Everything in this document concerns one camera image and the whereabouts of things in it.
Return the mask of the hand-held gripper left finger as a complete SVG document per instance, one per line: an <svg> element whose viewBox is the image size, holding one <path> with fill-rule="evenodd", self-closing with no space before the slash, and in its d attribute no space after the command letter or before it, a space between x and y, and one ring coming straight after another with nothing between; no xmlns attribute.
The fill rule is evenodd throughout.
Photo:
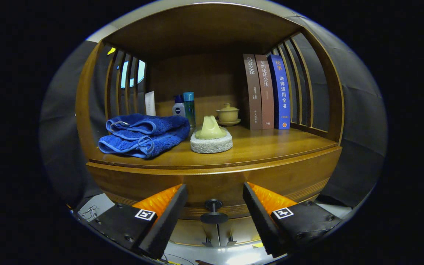
<svg viewBox="0 0 424 265"><path fill-rule="evenodd" d="M130 252L159 259L186 201L186 185L179 184L132 206L117 204L89 225Z"/></svg>

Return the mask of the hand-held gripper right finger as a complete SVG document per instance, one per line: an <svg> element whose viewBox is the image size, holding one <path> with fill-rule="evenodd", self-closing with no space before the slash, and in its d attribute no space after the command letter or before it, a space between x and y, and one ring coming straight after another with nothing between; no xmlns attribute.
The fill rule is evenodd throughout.
<svg viewBox="0 0 424 265"><path fill-rule="evenodd" d="M244 183L243 199L266 253L274 258L314 245L342 222L311 200L297 203L250 182Z"/></svg>

